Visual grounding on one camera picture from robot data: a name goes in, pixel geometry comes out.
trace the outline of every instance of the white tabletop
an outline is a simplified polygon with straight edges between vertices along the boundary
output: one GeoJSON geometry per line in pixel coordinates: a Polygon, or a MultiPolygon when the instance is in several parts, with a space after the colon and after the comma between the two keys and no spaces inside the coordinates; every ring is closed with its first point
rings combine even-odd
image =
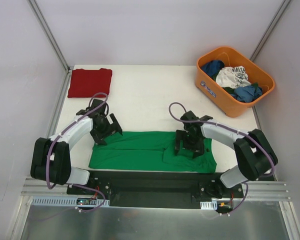
{"type": "MultiPolygon", "coordinates": [[[[75,65],[74,69],[111,69],[112,79],[108,98],[109,113],[114,113],[123,131],[176,131],[183,124],[171,118],[168,106],[172,102],[182,103],[187,111],[198,117],[209,115],[220,123],[253,130],[257,128],[252,109],[243,115],[231,118],[225,115],[205,94],[195,86],[195,66],[163,65],[75,65]]],[[[88,106],[89,98],[65,97],[56,132],[61,131],[88,106]]],[[[173,106],[172,112],[180,117],[184,112],[180,106],[173,106]]],[[[70,151],[71,165],[88,168],[94,140],[86,134],[70,151]]],[[[217,163],[216,172],[224,172],[235,165],[235,152],[212,141],[212,153],[217,163]]]]}

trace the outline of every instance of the orange basket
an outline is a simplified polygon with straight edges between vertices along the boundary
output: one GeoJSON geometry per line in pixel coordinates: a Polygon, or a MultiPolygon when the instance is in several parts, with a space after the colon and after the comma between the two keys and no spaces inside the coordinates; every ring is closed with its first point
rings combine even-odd
{"type": "Polygon", "coordinates": [[[264,72],[241,53],[228,46],[218,47],[206,55],[203,55],[198,59],[196,67],[195,85],[231,118],[242,115],[248,108],[251,108],[268,95],[276,85],[269,74],[264,72]],[[221,60],[225,67],[243,66],[245,72],[248,74],[248,81],[251,84],[258,83],[259,87],[262,88],[262,95],[249,103],[236,100],[201,70],[200,67],[212,60],[221,60]]]}

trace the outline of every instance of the green cloth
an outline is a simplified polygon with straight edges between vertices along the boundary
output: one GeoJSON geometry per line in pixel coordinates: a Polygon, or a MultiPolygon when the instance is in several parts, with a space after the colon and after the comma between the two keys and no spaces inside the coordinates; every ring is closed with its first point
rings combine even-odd
{"type": "Polygon", "coordinates": [[[235,94],[235,88],[226,86],[226,87],[223,87],[223,89],[224,89],[228,94],[235,94]]]}
{"type": "Polygon", "coordinates": [[[204,139],[204,154],[180,149],[175,156],[175,132],[126,131],[106,138],[107,145],[94,145],[89,168],[138,171],[214,173],[217,163],[211,139],[204,139]]]}
{"type": "Polygon", "coordinates": [[[257,83],[257,82],[255,82],[255,83],[252,83],[252,84],[251,84],[251,86],[253,86],[255,90],[257,90],[257,89],[258,89],[258,87],[259,87],[259,85],[258,85],[258,83],[257,83]]]}

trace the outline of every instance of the folded red shirt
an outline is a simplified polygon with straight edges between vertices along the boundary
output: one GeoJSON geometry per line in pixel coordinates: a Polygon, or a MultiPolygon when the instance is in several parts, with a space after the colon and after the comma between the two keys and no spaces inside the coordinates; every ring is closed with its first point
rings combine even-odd
{"type": "Polygon", "coordinates": [[[68,98],[91,98],[96,93],[109,94],[112,70],[76,69],[72,71],[68,98]]]}

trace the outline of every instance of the blue cloth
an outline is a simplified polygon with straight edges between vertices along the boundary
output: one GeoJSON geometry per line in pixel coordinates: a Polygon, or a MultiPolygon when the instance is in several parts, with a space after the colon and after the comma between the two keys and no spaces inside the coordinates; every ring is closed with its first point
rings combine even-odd
{"type": "Polygon", "coordinates": [[[202,71],[204,71],[210,78],[212,78],[213,75],[217,75],[221,69],[225,67],[225,64],[220,60],[212,60],[205,65],[203,65],[201,68],[202,71]]]}
{"type": "Polygon", "coordinates": [[[262,95],[262,88],[258,84],[252,84],[249,86],[240,86],[234,90],[232,97],[239,102],[251,103],[262,95]]]}

